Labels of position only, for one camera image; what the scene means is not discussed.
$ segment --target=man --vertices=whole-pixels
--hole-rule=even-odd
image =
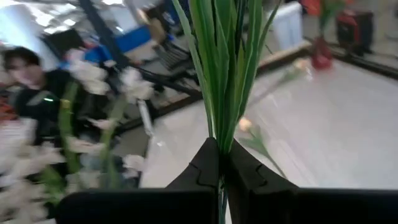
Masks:
[[[46,138],[59,140],[58,114],[60,100],[70,82],[71,75],[64,70],[45,72],[40,66],[40,58],[33,51],[16,47],[7,50],[3,55],[5,71],[22,85],[14,103],[16,113],[20,117],[38,121],[35,144],[41,144]],[[88,97],[82,87],[73,105],[73,127],[80,128],[78,114]]]

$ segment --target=black metal frame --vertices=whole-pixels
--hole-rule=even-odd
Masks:
[[[116,41],[113,39],[112,31],[106,26],[104,20],[98,14],[91,0],[79,0],[81,8],[87,15],[88,20],[93,25],[96,33],[100,36],[100,41],[109,50],[113,60],[116,62],[116,68],[123,70],[124,68],[131,66],[138,69],[142,73],[142,78],[148,82],[154,84],[166,86],[168,88],[186,93],[190,96],[200,96],[200,92],[197,90],[191,90],[184,86],[177,85],[171,82],[169,79],[162,77],[161,75],[153,74],[150,71],[143,70],[133,64],[131,64],[128,58],[120,51]]]

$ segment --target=ceiling light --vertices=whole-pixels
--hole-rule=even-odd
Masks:
[[[53,34],[53,33],[55,33],[56,31],[57,31],[56,28],[47,28],[47,29],[44,29],[44,32],[46,32],[46,33],[48,33],[48,34]]]
[[[58,31],[66,31],[66,30],[68,30],[68,27],[67,26],[58,26],[57,30]]]
[[[107,5],[123,4],[123,0],[103,0],[103,2]]]
[[[51,10],[49,13],[56,16],[61,14],[61,12],[58,12],[57,10]]]
[[[1,0],[0,1],[0,7],[4,7],[4,6],[10,6],[13,4],[19,4],[19,2],[15,2],[13,0]]]
[[[53,19],[54,17],[50,14],[42,14],[41,16],[39,16],[38,18],[36,18],[36,22],[41,25],[41,26],[48,26],[50,24],[50,21]]]
[[[76,6],[74,6],[74,5],[70,4],[70,3],[68,3],[66,5],[66,7],[69,8],[69,9],[76,9]]]
[[[76,24],[75,21],[71,20],[71,19],[67,19],[63,22],[64,24],[68,25],[68,26],[73,26]]]

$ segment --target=red vase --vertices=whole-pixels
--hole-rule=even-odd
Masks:
[[[328,43],[323,36],[318,37],[314,43],[312,66],[317,70],[328,69],[331,67],[332,59]]]

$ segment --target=red machine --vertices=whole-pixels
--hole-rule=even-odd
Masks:
[[[349,54],[371,53],[373,13],[344,10],[336,17],[338,43]]]

